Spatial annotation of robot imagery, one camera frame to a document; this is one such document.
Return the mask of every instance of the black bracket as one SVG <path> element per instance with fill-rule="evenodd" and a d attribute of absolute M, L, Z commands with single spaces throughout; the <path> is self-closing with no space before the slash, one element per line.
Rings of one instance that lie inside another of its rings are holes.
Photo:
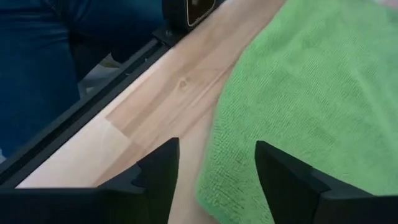
<path fill-rule="evenodd" d="M 92 189 L 0 189 L 1 223 L 165 224 L 177 183 L 178 138 Z"/>
<path fill-rule="evenodd" d="M 398 196 L 375 196 L 258 141 L 256 166 L 276 224 L 398 223 Z"/>

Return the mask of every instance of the denim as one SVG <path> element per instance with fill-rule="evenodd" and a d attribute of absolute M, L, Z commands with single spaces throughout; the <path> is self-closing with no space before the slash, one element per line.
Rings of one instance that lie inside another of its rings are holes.
<path fill-rule="evenodd" d="M 11 156 L 79 100 L 70 32 L 139 49 L 161 0 L 0 0 L 0 148 Z"/>

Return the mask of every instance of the light wood surface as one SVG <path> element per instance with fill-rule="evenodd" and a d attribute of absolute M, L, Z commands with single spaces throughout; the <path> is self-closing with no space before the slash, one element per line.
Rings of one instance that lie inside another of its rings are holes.
<path fill-rule="evenodd" d="M 227 0 L 18 187 L 97 186 L 171 137 L 180 170 L 169 223 L 216 223 L 194 188 L 221 90 L 284 0 Z"/>

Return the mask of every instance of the green cloth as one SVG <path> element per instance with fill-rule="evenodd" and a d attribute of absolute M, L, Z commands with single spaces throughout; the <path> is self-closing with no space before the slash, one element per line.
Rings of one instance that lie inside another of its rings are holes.
<path fill-rule="evenodd" d="M 221 223 L 272 223 L 263 140 L 372 194 L 398 194 L 398 13 L 372 0 L 289 0 L 218 102 L 197 200 Z"/>

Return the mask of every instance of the black metal frame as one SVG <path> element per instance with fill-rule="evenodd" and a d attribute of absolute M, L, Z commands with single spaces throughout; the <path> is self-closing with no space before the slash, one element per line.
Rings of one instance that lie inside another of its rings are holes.
<path fill-rule="evenodd" d="M 216 0 L 216 9 L 224 0 Z M 154 38 L 136 52 L 109 81 L 97 87 L 43 131 L 32 138 L 12 157 L 0 164 L 0 188 L 17 187 L 39 165 L 66 143 L 108 103 L 143 74 L 163 54 L 188 34 L 169 26 L 154 32 Z"/>

